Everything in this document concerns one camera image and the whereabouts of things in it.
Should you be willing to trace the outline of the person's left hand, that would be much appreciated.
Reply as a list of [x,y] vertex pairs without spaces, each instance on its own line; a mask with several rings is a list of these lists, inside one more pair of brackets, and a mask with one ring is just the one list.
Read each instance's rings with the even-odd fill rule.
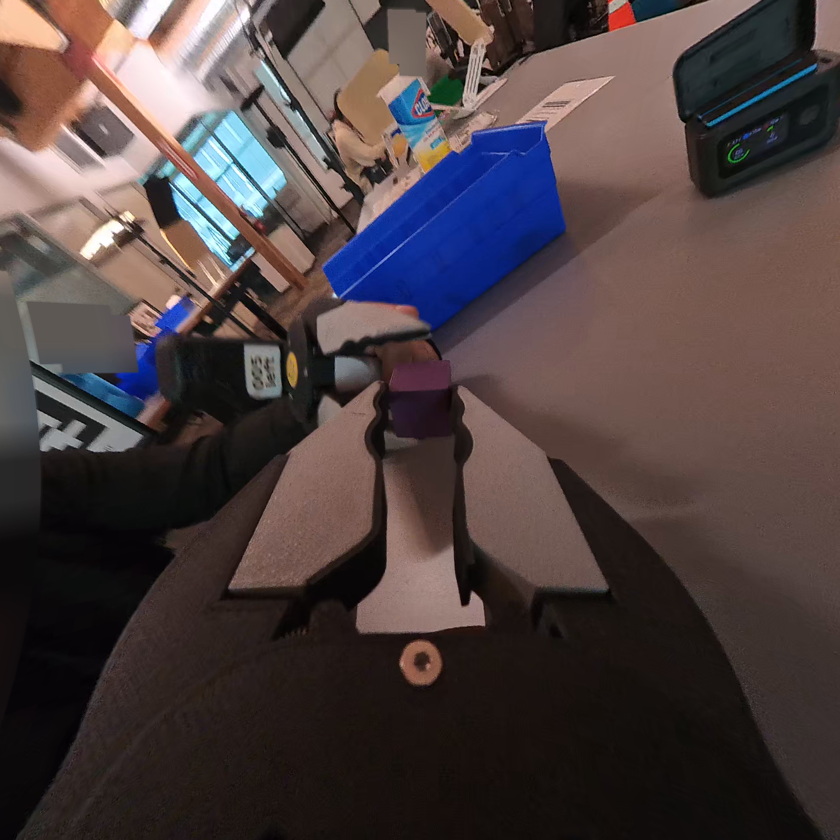
[[399,364],[415,364],[443,359],[437,346],[430,339],[390,342],[374,348],[374,355],[381,363],[383,375],[389,378]]

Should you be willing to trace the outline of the blue plastic bin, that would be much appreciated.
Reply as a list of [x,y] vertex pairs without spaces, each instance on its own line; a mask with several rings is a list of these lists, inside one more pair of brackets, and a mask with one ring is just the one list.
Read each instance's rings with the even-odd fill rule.
[[472,135],[324,265],[346,301],[413,306],[437,329],[566,230],[546,122]]

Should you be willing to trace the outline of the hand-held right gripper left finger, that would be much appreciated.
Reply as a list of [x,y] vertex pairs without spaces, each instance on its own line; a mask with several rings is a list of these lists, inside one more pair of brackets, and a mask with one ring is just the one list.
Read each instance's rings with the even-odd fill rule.
[[356,607],[385,571],[384,415],[380,382],[291,450],[228,585]]

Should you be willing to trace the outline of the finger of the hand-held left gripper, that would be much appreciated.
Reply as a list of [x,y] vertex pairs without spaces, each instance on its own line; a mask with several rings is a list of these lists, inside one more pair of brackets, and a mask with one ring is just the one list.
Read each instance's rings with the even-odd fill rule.
[[418,316],[377,303],[340,303],[317,316],[317,347],[324,356],[362,356],[370,348],[430,333]]
[[382,380],[382,363],[376,356],[334,356],[332,364],[336,394],[359,394]]

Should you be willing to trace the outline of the purple cube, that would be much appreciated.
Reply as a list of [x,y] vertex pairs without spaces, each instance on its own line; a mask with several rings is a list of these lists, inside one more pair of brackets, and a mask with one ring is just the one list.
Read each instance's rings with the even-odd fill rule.
[[446,438],[453,433],[452,371],[448,360],[397,364],[387,405],[398,438]]

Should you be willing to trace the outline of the black white marker board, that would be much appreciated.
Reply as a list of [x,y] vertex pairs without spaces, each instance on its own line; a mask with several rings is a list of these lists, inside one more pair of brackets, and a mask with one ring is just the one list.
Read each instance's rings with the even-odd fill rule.
[[30,361],[38,419],[38,445],[51,450],[123,452],[159,435],[137,415],[143,404],[94,374],[59,375]]

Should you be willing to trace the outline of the black wall monitor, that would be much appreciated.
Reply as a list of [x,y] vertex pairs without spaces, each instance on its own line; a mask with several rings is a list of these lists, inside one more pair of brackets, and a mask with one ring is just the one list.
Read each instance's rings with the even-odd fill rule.
[[264,23],[284,60],[325,7],[324,1],[275,1],[269,6]]

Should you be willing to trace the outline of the blue yellow wipes pack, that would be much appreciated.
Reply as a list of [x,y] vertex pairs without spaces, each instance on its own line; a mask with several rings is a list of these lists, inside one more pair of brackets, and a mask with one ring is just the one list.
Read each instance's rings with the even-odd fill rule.
[[394,76],[379,91],[424,174],[452,151],[428,95],[422,78],[402,75]]

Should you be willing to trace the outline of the blue storage crate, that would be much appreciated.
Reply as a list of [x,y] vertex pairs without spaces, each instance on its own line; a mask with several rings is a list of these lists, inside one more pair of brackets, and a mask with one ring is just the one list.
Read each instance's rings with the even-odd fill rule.
[[195,302],[188,296],[173,296],[163,311],[140,301],[129,313],[138,356],[163,333],[172,333],[193,314]]

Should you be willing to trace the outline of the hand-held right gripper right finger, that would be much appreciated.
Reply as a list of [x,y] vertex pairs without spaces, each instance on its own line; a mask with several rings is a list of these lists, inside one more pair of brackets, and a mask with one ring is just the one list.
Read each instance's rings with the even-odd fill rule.
[[549,457],[462,385],[452,391],[453,538],[462,605],[536,607],[609,585]]

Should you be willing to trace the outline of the white barcode label sheet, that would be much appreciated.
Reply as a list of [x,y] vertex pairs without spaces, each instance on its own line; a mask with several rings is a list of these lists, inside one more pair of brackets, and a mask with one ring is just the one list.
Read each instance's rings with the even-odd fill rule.
[[517,125],[542,123],[545,132],[549,132],[613,79],[614,76],[607,76],[568,81],[520,117]]

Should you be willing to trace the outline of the white lattice stand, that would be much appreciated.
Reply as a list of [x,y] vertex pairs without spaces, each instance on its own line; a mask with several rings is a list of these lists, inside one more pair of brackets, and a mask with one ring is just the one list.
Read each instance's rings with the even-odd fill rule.
[[508,80],[504,77],[491,77],[489,82],[481,80],[482,67],[487,57],[487,47],[489,45],[489,35],[481,37],[471,45],[465,87],[460,104],[451,107],[449,110],[449,116],[452,119],[463,119],[473,114],[507,84]]

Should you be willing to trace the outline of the large beige panel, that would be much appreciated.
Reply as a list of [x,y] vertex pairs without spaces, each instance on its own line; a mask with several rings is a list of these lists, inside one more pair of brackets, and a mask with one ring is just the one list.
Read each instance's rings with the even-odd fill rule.
[[398,74],[384,49],[375,50],[338,96],[339,109],[367,144],[383,141],[394,118],[379,92]]

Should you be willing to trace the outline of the black battery charging case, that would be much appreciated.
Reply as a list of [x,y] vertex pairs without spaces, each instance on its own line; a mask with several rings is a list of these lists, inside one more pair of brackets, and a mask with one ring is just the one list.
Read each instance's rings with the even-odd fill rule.
[[[827,145],[838,128],[839,55],[817,49],[815,1],[761,1],[685,50],[675,105],[689,177],[706,197],[729,193]],[[751,81],[814,52],[816,73],[708,128],[697,118]]]

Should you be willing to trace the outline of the small beige board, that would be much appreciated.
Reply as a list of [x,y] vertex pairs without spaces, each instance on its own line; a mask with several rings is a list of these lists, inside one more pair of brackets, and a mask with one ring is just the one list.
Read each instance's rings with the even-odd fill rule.
[[488,46],[494,35],[481,15],[465,1],[433,1],[427,4],[451,27],[457,36],[469,46]]

